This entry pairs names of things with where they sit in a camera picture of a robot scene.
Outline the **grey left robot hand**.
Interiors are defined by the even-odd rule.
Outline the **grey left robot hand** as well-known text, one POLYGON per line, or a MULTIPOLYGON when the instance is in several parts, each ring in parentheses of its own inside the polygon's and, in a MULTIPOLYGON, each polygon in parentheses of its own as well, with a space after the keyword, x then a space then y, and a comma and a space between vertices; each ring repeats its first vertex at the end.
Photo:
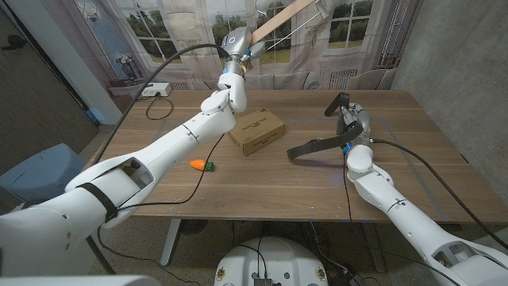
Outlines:
POLYGON ((247 62, 259 58, 265 52, 263 41, 251 43, 252 32, 248 26, 241 26, 227 34, 221 47, 229 54, 223 64, 222 73, 244 76, 247 62))

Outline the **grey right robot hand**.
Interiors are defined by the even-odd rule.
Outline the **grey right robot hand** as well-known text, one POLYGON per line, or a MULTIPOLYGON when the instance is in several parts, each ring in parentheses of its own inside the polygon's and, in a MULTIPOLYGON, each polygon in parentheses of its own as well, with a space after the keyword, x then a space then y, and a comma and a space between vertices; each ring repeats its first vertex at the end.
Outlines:
POLYGON ((358 145, 370 145, 370 117, 368 112, 358 103, 350 103, 349 107, 341 106, 337 123, 337 134, 341 135, 348 130, 348 125, 357 122, 362 125, 362 133, 355 138, 358 145))

